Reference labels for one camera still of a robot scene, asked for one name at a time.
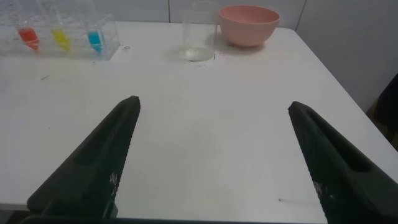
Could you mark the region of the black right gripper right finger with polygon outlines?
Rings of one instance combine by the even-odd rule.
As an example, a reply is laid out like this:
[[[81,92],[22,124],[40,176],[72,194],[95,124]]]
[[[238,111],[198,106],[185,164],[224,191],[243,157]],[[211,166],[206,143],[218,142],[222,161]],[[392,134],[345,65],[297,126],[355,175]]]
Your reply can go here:
[[[309,106],[289,116],[328,223],[397,223],[397,182]]]

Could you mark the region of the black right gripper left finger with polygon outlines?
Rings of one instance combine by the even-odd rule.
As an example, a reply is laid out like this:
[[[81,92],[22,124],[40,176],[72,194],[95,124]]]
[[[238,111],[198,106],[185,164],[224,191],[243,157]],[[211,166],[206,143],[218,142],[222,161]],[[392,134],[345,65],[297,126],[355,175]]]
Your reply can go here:
[[[29,211],[102,217],[116,197],[140,110],[137,96],[119,102],[29,197]]]

